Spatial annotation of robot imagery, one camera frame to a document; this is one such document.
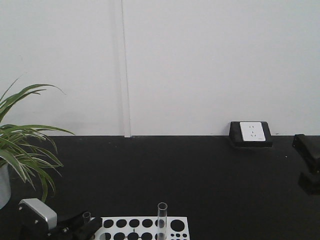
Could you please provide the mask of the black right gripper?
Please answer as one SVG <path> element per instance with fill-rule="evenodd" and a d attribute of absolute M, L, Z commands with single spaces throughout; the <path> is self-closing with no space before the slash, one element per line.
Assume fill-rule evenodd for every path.
<path fill-rule="evenodd" d="M 304 160 L 308 173 L 301 172 L 298 185 L 308 195 L 320 194 L 320 146 L 311 136 L 296 134 L 293 137 L 292 147 Z"/>

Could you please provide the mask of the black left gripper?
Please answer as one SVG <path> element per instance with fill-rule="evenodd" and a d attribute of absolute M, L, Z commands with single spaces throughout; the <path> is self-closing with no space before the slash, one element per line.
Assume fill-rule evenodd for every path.
<path fill-rule="evenodd" d="M 103 225 L 103 219 L 96 217 L 84 224 L 82 216 L 63 219 L 49 229 L 44 220 L 32 220 L 23 224 L 19 233 L 20 240 L 89 240 Z"/>

